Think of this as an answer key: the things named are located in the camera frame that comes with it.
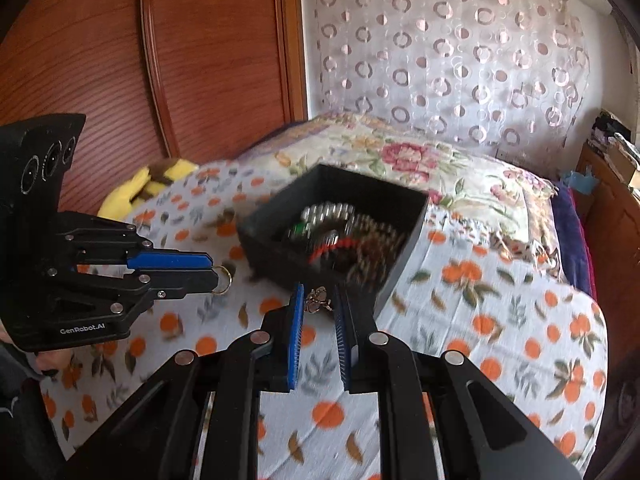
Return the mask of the person's left hand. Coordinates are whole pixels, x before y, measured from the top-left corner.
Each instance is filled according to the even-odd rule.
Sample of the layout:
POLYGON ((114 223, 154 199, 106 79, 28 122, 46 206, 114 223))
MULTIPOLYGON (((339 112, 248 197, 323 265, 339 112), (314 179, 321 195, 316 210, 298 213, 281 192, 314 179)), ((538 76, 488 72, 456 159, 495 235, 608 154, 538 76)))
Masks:
POLYGON ((9 349, 12 356, 24 362, 39 375, 47 375, 48 373, 57 373, 59 370, 64 370, 70 365, 74 354, 73 349, 40 351, 37 353, 25 352, 17 348, 4 325, 1 325, 0 335, 2 344, 9 349))

